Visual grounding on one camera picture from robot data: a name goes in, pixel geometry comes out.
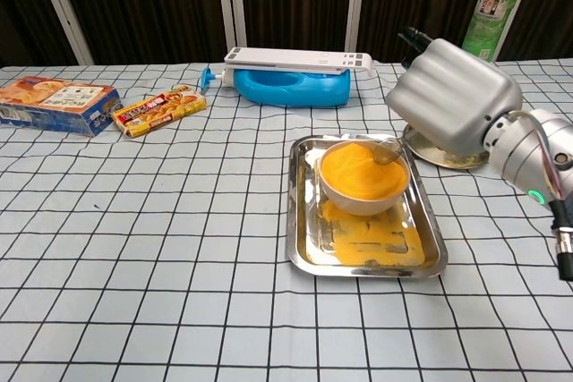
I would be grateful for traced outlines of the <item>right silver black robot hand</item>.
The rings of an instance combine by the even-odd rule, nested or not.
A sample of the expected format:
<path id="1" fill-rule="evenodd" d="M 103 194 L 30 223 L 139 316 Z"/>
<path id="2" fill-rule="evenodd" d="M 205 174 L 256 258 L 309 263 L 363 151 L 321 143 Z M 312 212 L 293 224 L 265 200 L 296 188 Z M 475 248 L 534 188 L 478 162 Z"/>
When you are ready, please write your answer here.
<path id="1" fill-rule="evenodd" d="M 523 93 L 504 71 L 443 38 L 413 28 L 398 36 L 414 49 L 386 104 L 413 129 L 448 152 L 483 151 L 498 118 L 522 107 Z"/>

